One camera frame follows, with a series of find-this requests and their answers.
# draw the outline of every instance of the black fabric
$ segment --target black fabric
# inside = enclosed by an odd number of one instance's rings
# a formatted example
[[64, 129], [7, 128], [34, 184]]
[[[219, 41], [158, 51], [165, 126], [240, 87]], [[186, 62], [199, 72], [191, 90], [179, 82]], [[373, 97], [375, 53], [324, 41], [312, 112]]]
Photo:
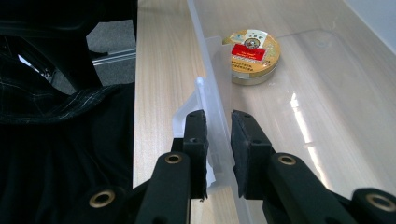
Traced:
[[87, 35], [104, 15], [103, 0], [0, 0], [0, 34], [75, 38]]
[[105, 15], [101, 21], [125, 21], [131, 20], [133, 14], [132, 3], [137, 0], [105, 0]]
[[0, 123], [55, 123], [84, 113], [120, 86], [66, 95], [21, 62], [0, 55]]
[[[5, 83], [3, 74], [0, 78]], [[21, 83], [22, 73], [14, 75], [14, 84]], [[35, 104], [26, 102], [34, 87], [53, 91], [40, 78], [26, 77], [36, 81], [29, 84], [29, 94], [23, 96], [28, 91], [19, 91], [19, 97], [7, 104], [4, 92], [12, 91], [0, 92], [0, 114], [4, 116], [4, 111], [10, 111], [5, 108], [16, 106], [34, 114]], [[112, 88], [100, 102], [67, 119], [0, 124], [0, 223], [61, 223], [90, 189], [106, 185], [132, 188], [134, 83]], [[62, 105], [69, 99], [64, 94], [52, 97], [46, 104]], [[51, 105], [42, 107], [52, 109]]]

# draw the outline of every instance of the black cloth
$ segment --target black cloth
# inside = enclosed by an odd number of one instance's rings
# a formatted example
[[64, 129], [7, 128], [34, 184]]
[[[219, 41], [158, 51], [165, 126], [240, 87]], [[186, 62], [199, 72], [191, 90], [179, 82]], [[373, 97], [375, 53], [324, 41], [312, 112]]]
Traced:
[[0, 57], [0, 223], [61, 223], [90, 189], [132, 188], [134, 83], [63, 94]]

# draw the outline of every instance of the wooden table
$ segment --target wooden table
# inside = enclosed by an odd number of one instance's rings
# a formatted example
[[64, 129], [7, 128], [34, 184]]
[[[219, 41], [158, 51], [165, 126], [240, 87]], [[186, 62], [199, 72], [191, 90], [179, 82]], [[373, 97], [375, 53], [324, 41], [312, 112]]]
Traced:
[[[396, 195], [396, 56], [343, 1], [200, 0], [205, 37], [264, 30], [282, 48], [275, 75], [233, 85], [232, 106], [253, 115], [278, 152], [303, 159], [329, 189]], [[172, 145], [172, 117], [205, 76], [186, 0], [140, 0], [134, 185]], [[250, 221], [263, 221], [251, 202]], [[239, 223], [224, 189], [192, 204], [192, 223]]]

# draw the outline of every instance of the tin lid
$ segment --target tin lid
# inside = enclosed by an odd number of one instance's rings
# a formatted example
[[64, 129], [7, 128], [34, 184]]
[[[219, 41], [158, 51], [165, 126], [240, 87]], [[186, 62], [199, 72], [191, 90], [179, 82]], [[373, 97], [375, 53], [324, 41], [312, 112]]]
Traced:
[[277, 41], [264, 31], [242, 30], [223, 40], [232, 44], [233, 82], [255, 85], [272, 76], [280, 57]]

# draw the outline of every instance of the red label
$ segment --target red label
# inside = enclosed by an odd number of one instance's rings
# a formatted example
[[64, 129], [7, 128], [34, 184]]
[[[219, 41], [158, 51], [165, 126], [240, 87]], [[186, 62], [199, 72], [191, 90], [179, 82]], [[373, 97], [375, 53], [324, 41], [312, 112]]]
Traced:
[[231, 51], [231, 54], [261, 61], [264, 57], [265, 49], [248, 49], [245, 45], [235, 44], [235, 46], [233, 46], [233, 51]]

